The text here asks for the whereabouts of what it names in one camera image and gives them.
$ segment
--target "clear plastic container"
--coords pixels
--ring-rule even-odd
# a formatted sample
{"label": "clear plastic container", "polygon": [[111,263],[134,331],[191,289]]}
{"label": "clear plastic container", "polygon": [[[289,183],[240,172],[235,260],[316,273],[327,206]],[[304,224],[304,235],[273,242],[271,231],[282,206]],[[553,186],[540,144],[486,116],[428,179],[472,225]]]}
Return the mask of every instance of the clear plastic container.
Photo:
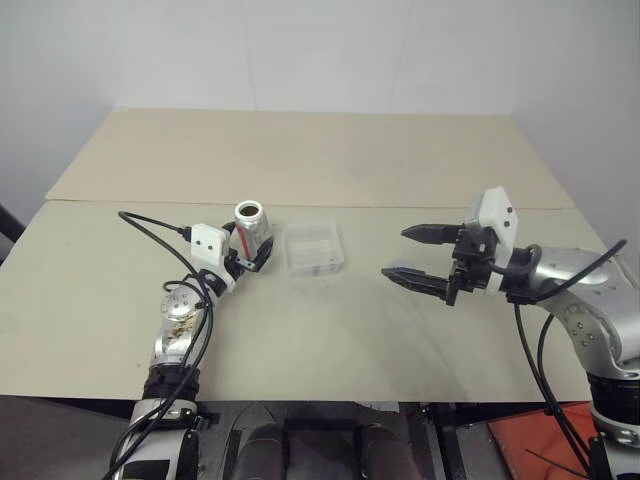
{"label": "clear plastic container", "polygon": [[335,273],[344,263],[338,230],[333,222],[292,223],[284,229],[289,275]]}

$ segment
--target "beige tabletop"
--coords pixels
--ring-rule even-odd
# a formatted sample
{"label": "beige tabletop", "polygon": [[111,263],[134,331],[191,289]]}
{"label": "beige tabletop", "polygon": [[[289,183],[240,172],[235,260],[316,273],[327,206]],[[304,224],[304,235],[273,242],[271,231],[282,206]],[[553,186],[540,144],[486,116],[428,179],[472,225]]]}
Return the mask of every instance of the beige tabletop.
{"label": "beige tabletop", "polygon": [[[455,308],[384,278],[389,262],[436,275],[451,247],[399,235],[464,210],[270,207],[276,247],[216,310],[201,400],[539,401],[503,295],[461,293]],[[228,206],[50,201],[0,270],[0,392],[138,398],[160,325],[165,280],[184,269],[116,215],[129,209],[176,224],[220,225]],[[575,210],[522,210],[518,243],[600,249]],[[290,278],[282,226],[333,219],[346,256],[335,275]],[[186,243],[167,232],[187,252]],[[532,341],[544,320],[525,308]],[[589,398],[571,342],[551,330],[547,371],[560,400]]]}
{"label": "beige tabletop", "polygon": [[[496,185],[518,208],[518,245],[602,248],[509,117],[113,112],[0,269],[0,393],[138,398],[160,285],[185,272],[116,212],[220,225],[252,198],[276,247],[216,310],[200,399],[540,401],[502,295],[451,308],[380,274],[406,260],[446,275],[451,246],[399,232],[458,223]],[[280,232],[306,219],[338,225],[340,273],[287,276]],[[544,316],[525,309],[532,341]],[[557,326],[546,352],[557,397],[589,398]]]}

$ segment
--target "white wall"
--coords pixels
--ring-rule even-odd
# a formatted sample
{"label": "white wall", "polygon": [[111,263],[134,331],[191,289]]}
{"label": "white wall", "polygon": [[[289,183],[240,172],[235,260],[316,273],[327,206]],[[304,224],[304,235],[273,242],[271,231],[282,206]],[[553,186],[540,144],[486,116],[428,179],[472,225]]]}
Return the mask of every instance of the white wall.
{"label": "white wall", "polygon": [[605,242],[627,236],[637,251],[639,10],[637,0],[4,0],[0,202],[27,221],[111,105],[513,113]]}

